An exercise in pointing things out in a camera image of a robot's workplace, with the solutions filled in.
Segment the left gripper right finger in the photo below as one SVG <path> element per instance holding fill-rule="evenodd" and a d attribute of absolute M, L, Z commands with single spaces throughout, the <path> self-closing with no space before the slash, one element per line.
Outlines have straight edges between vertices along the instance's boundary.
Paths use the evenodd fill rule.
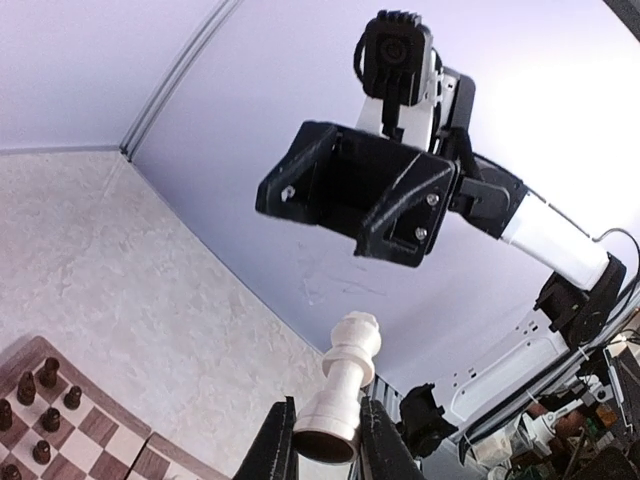
<path fill-rule="evenodd" d="M 420 468 L 378 400 L 361 400 L 359 479 L 421 480 Z"/>

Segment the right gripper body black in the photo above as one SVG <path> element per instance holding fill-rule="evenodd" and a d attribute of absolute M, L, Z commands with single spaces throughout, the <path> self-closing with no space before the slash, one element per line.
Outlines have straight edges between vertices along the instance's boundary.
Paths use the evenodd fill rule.
<path fill-rule="evenodd" d="M 305 121 L 258 186 L 257 212 L 352 238 L 357 256 L 415 268 L 435 243 L 455 162 L 329 122 Z"/>

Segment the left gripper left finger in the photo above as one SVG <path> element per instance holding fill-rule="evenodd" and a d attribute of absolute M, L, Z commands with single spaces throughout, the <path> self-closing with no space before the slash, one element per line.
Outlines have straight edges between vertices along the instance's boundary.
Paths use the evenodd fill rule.
<path fill-rule="evenodd" d="M 295 480 L 295 401 L 286 396 L 266 415 L 233 480 Z"/>

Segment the wooden chess board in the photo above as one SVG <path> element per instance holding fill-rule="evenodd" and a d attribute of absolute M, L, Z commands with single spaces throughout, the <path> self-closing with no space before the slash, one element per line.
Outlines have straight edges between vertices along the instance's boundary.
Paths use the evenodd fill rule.
<path fill-rule="evenodd" d="M 36 336 L 1 364 L 4 479 L 220 479 Z"/>

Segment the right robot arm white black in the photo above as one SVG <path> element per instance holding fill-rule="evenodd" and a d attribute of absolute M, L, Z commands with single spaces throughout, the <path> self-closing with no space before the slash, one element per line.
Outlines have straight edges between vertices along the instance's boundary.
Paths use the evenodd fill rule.
<path fill-rule="evenodd" d="M 358 256 L 409 267 L 456 213 L 551 269 L 534 308 L 570 349 L 604 328 L 626 272 L 521 179 L 476 155 L 462 126 L 375 131 L 307 121 L 261 181 L 255 207 L 350 237 Z"/>

